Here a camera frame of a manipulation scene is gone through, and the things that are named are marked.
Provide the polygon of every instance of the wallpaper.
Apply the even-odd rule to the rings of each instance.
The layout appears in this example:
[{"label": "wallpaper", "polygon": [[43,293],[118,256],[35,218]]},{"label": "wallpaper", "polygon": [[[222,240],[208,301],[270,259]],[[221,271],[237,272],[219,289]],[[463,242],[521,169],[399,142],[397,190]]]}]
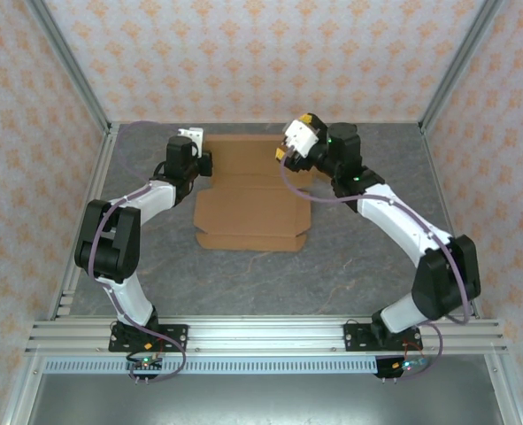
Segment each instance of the wallpaper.
[{"label": "wallpaper", "polygon": [[72,248],[101,133],[21,0],[0,0],[0,421]]},{"label": "wallpaper", "polygon": [[111,120],[413,121],[482,0],[48,0]]},{"label": "wallpaper", "polygon": [[428,139],[456,231],[477,243],[482,310],[523,370],[523,0],[496,16]]}]

